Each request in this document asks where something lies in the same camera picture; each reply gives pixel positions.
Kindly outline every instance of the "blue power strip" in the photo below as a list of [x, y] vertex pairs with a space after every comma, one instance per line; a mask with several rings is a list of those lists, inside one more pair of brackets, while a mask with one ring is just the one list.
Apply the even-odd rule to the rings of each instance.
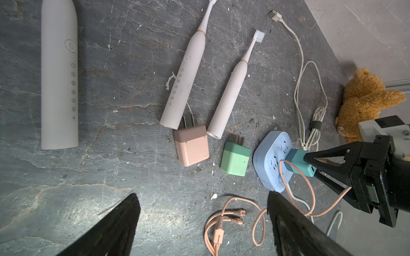
[[[283, 192], [285, 186], [279, 174], [278, 163], [286, 159], [293, 148], [289, 135], [284, 131], [271, 131], [259, 144], [253, 154], [253, 166], [263, 186], [271, 191]], [[282, 173], [286, 183], [289, 183], [293, 172], [288, 171], [282, 163]]]

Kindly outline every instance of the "table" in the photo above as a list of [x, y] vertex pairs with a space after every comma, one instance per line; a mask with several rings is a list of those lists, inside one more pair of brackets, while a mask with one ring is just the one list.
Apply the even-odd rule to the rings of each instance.
[[[292, 96], [301, 60], [288, 31], [268, 18], [272, 8], [301, 38], [305, 59], [315, 60], [322, 75], [329, 106], [320, 149], [343, 143], [333, 123], [347, 78], [304, 1], [216, 2], [188, 101], [197, 123], [209, 125], [255, 29], [266, 36], [255, 45], [226, 133], [221, 140], [208, 138], [210, 158], [187, 168], [178, 162], [173, 131], [161, 126], [159, 119], [170, 92], [165, 83], [172, 72], [177, 73], [208, 2], [74, 0], [74, 4], [80, 145], [64, 150], [41, 150], [40, 2], [2, 4], [2, 255], [55, 255], [130, 193], [136, 193], [141, 204], [132, 255], [209, 255], [204, 224], [222, 208], [226, 194], [251, 198], [266, 207], [268, 190], [251, 160], [245, 177], [225, 174], [219, 164], [229, 134], [245, 136], [252, 153], [275, 129], [286, 131], [298, 147]], [[320, 100], [317, 75], [310, 66], [301, 82], [301, 110], [307, 124]], [[316, 209], [322, 210], [336, 194], [310, 180]], [[295, 195], [312, 202], [299, 175], [290, 183]], [[248, 216], [243, 226], [226, 225], [220, 253], [276, 255], [271, 223], [267, 222], [264, 244], [256, 248], [251, 227], [257, 210], [243, 202], [231, 207], [246, 208]], [[334, 211], [316, 218], [316, 225], [326, 231]], [[260, 234], [257, 227], [256, 236]]]

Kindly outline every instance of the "electric toothbrush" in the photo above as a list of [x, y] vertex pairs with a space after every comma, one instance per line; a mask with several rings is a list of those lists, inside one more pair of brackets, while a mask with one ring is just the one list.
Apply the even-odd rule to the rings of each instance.
[[178, 130], [185, 110], [185, 105], [188, 101], [189, 93], [192, 89], [192, 84], [195, 80], [196, 72], [199, 68], [199, 63], [201, 62], [205, 50], [206, 28], [212, 6], [215, 3], [216, 0], [209, 1], [208, 8], [201, 24], [188, 43], [187, 50], [185, 51], [184, 58], [182, 59], [181, 66], [175, 78], [174, 86], [172, 87], [159, 122], [165, 127]]
[[235, 105], [236, 98], [238, 97], [239, 91], [241, 90], [242, 84], [244, 83], [246, 72], [248, 71], [248, 61], [251, 55], [253, 46], [255, 42], [261, 43], [265, 33], [256, 30], [253, 36], [252, 43], [242, 58], [242, 60], [235, 66], [232, 74], [229, 78], [226, 88], [223, 91], [221, 100], [214, 116], [212, 117], [211, 123], [209, 124], [207, 133], [218, 140], [221, 139], [223, 131], [225, 130], [226, 124], [228, 123], [229, 117], [231, 115], [233, 106]]
[[77, 14], [72, 0], [41, 5], [41, 148], [78, 146]]

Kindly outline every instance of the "brown teddy bear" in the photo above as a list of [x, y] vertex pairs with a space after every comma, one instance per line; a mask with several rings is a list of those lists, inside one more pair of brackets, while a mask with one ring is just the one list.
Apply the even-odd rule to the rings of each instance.
[[405, 93], [387, 91], [379, 76], [371, 74], [367, 68], [361, 68], [344, 88], [343, 105], [335, 120], [337, 131], [347, 143], [363, 141], [359, 122], [377, 119], [381, 110], [405, 100]]

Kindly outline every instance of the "toothbrush bristles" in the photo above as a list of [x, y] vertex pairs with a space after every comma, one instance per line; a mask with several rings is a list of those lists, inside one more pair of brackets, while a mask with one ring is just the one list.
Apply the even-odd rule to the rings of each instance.
[[259, 31], [259, 30], [256, 30], [256, 33], [257, 33], [257, 35], [256, 35], [256, 41], [257, 41], [258, 43], [261, 43], [262, 40], [263, 40], [263, 38], [265, 37], [265, 33], [262, 32], [262, 31]]

